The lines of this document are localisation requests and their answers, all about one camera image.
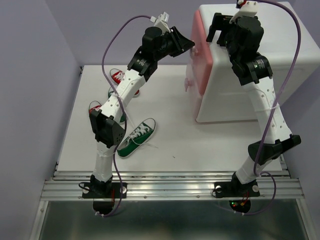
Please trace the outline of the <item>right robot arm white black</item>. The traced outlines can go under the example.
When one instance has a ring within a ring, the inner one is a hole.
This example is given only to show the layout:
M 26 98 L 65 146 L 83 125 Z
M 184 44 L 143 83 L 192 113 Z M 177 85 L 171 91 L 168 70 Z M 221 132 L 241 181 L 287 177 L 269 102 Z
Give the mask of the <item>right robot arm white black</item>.
M 231 181 L 215 182 L 215 198 L 258 197 L 257 177 L 266 174 L 265 167 L 286 151 L 301 143 L 286 124 L 275 91 L 273 71 L 269 60 L 258 52 L 264 29 L 256 16 L 230 16 L 215 13 L 208 43 L 220 31 L 217 44 L 225 47 L 243 90 L 249 96 L 256 114 L 262 137 L 248 146 L 248 158 L 233 173 Z

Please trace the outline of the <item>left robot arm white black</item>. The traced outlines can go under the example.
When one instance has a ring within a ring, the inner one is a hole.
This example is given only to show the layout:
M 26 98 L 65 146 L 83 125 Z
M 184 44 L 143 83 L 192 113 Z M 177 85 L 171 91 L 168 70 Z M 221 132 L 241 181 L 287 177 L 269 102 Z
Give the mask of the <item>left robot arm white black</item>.
M 156 71 L 160 60 L 166 56 L 177 57 L 194 46 L 195 43 L 174 26 L 165 31 L 156 26 L 145 30 L 141 46 L 129 62 L 123 80 L 99 109 L 89 113 L 97 154 L 90 182 L 84 190 L 100 197 L 111 194 L 115 150 L 126 134 L 126 128 L 120 126 L 125 107 Z

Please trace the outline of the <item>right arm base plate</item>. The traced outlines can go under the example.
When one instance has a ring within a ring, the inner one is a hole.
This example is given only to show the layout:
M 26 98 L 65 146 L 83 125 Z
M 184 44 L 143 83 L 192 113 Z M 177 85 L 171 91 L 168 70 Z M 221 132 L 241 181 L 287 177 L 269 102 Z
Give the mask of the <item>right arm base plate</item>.
M 216 199 L 229 199 L 229 208 L 234 213 L 248 214 L 251 209 L 251 198 L 257 198 L 260 194 L 257 181 L 242 185 L 231 181 L 219 181 L 214 183 L 211 195 Z

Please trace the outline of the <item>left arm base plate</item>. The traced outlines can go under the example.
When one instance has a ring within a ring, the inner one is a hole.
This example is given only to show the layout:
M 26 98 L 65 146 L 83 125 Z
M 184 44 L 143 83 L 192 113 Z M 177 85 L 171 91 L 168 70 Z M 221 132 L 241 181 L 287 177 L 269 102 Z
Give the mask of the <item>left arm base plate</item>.
M 105 189 L 95 189 L 90 182 L 80 182 L 78 187 L 82 190 L 83 199 L 93 200 L 94 214 L 102 218 L 116 214 L 128 191 L 126 182 L 112 182 Z

